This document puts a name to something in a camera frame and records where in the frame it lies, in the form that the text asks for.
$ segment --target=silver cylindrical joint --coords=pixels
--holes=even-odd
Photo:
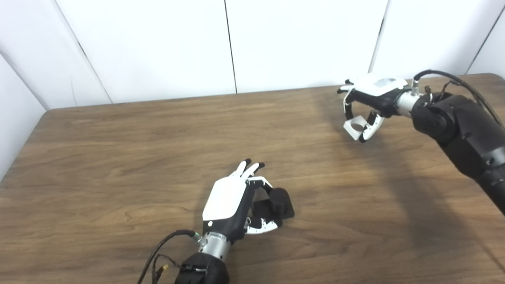
[[[224,262],[228,256],[228,252],[230,251],[230,246],[231,243],[223,234],[208,232],[204,234],[200,240],[200,247],[198,251],[210,254]]]
[[[411,118],[411,110],[422,94],[406,91],[396,100],[398,113]]]

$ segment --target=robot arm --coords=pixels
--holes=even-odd
[[[426,88],[427,94],[420,94],[419,79],[430,73],[447,76],[452,79],[452,83],[466,87],[477,103],[444,90],[432,93],[429,87]],[[423,71],[414,77],[411,86],[401,79],[383,78],[374,74],[368,74],[365,78],[366,80],[356,82],[367,82],[368,88],[345,86],[339,90],[348,91],[344,106],[346,102],[350,104],[356,101],[373,107],[372,112],[380,117],[397,115],[411,118],[414,128],[433,138],[455,167],[475,180],[505,215],[505,130],[482,95],[461,79],[441,71]],[[381,81],[386,81],[388,87],[379,89],[377,83]],[[355,118],[348,115],[350,106],[344,109],[346,123],[351,124],[349,120]],[[361,142],[364,143],[371,137],[365,133],[370,127],[373,125],[368,121],[360,134]],[[355,137],[354,132],[347,131]]]
[[[261,234],[282,226],[282,220],[294,217],[294,210],[287,191],[273,188],[262,176],[254,174],[265,166],[252,164],[250,159],[242,161],[237,170],[214,183],[203,212],[203,234],[190,230],[178,230],[165,237],[149,256],[137,284],[142,280],[152,263],[152,283],[156,284],[161,273],[168,267],[156,271],[159,257],[166,258],[179,267],[176,284],[227,284],[228,271],[225,261],[230,247],[246,234]],[[264,188],[268,199],[253,202],[256,190]],[[196,253],[182,264],[170,257],[158,254],[161,246],[176,235],[188,235],[199,243]]]

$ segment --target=wood grain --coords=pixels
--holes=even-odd
[[[464,79],[503,119],[505,82]],[[505,282],[505,218],[482,190],[407,118],[352,141],[336,90],[46,113],[0,185],[0,283],[136,282],[162,237],[201,230],[214,181],[248,157],[296,217],[232,247],[233,283]],[[180,237],[163,252],[196,249]]]

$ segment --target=black cable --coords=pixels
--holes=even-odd
[[[160,280],[161,273],[165,270],[164,267],[161,267],[158,271],[156,271],[156,262],[158,261],[158,258],[163,257],[168,259],[175,267],[181,268],[181,265],[177,263],[177,261],[173,260],[171,257],[168,255],[164,254],[157,254],[156,257],[153,260],[153,268],[151,271],[151,279],[153,284],[157,284],[158,280]]]
[[[195,231],[192,230],[177,230],[170,235],[166,236],[161,242],[155,247],[151,255],[147,258],[147,262],[145,263],[144,269],[142,270],[142,273],[140,273],[140,277],[137,281],[137,284],[142,284],[142,281],[144,280],[145,274],[147,273],[147,270],[149,270],[149,265],[153,261],[153,258],[156,256],[156,253],[160,250],[160,248],[171,238],[177,236],[177,235],[188,235],[190,237],[193,237],[195,235]]]
[[[473,88],[468,83],[466,83],[465,81],[459,79],[458,77],[456,77],[456,76],[454,76],[452,74],[449,74],[449,73],[443,72],[443,71],[438,71],[438,70],[424,70],[424,71],[421,71],[417,75],[414,76],[414,80],[415,81],[419,81],[421,79],[421,77],[423,77],[424,75],[428,75],[428,74],[442,75],[444,77],[447,77],[447,78],[452,79],[455,82],[459,83],[461,86],[463,86],[465,89],[467,89],[472,94],[472,96],[475,98],[475,100],[477,101],[477,103],[479,105],[481,105],[485,109],[487,109],[487,111],[489,112],[489,114],[491,115],[491,117],[493,117],[493,119],[498,123],[498,125],[503,128],[503,124],[501,123],[501,120],[498,117],[498,115],[496,114],[496,112],[494,111],[494,109],[487,102],[487,100],[481,95],[481,93],[479,93],[479,91],[477,91],[475,88]]]

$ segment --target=white wall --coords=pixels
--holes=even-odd
[[[223,0],[58,0],[114,103],[235,93]]]
[[[495,73],[505,78],[505,13],[502,13],[468,74]]]
[[[465,74],[503,0],[390,0],[373,71],[412,78],[425,69]]]
[[[0,52],[48,109],[110,103],[53,0],[0,1]]]
[[[0,180],[45,109],[0,56]]]
[[[342,84],[368,72],[386,0],[227,0],[238,92]]]

